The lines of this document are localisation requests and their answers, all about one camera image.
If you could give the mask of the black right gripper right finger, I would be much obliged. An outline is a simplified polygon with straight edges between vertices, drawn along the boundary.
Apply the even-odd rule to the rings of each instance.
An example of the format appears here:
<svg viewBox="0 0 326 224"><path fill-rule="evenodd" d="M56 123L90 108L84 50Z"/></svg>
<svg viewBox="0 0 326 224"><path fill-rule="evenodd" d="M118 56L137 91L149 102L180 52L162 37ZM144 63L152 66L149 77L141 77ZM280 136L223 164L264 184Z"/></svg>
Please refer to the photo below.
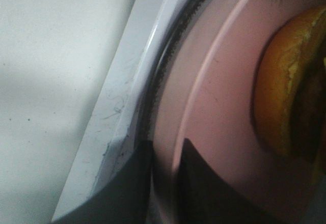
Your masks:
<svg viewBox="0 0 326 224"><path fill-rule="evenodd" d="M220 178L188 138L177 186L179 223L281 223Z"/></svg>

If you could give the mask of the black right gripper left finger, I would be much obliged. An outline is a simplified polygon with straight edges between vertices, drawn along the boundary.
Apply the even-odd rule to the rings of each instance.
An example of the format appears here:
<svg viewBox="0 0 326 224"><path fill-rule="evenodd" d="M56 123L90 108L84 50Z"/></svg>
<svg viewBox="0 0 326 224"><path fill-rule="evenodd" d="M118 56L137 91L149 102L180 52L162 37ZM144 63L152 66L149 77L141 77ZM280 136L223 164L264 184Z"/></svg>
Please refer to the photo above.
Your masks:
<svg viewBox="0 0 326 224"><path fill-rule="evenodd" d="M54 223L145 223L152 159L153 142L140 142L101 191Z"/></svg>

